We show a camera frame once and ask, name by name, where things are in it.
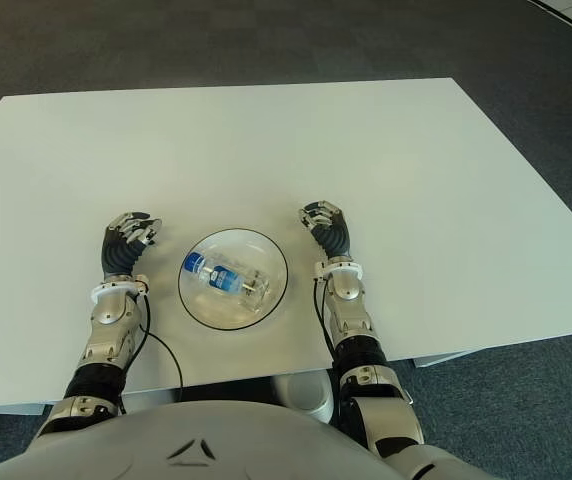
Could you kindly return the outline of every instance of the blue bottle cap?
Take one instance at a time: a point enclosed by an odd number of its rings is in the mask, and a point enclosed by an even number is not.
[[[197,273],[204,261],[204,256],[197,252],[190,252],[184,260],[184,268],[189,272]]]

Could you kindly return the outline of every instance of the gray carpet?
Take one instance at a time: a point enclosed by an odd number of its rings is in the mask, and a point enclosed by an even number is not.
[[[572,210],[572,28],[525,0],[0,0],[0,97],[442,76]],[[572,479],[572,337],[396,366],[430,442]],[[0,417],[0,461],[38,423]]]

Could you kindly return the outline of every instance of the black triangle logo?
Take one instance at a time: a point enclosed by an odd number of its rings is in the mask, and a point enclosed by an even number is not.
[[[192,439],[166,457],[166,460],[173,467],[210,467],[216,458],[206,440],[197,443]]]

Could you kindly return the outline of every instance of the plastic bottle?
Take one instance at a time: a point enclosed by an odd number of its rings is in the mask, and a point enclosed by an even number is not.
[[[240,265],[221,254],[202,255],[191,252],[184,260],[184,270],[220,292],[239,297],[239,303],[256,312],[268,290],[268,279],[259,270]]]

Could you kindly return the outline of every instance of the silver metal arm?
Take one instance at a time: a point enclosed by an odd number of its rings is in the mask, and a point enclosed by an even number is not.
[[[117,415],[142,319],[137,299],[148,295],[147,278],[131,273],[160,228],[161,220],[150,220],[140,212],[122,214],[106,228],[101,257],[104,281],[91,292],[95,303],[91,334],[64,399],[53,407],[38,438]]]
[[[326,252],[315,266],[325,281],[339,378],[339,427],[409,480],[486,480],[491,477],[448,452],[424,444],[412,400],[388,365],[364,305],[362,267],[349,254],[348,228],[333,204],[314,202],[300,211],[302,223]]]

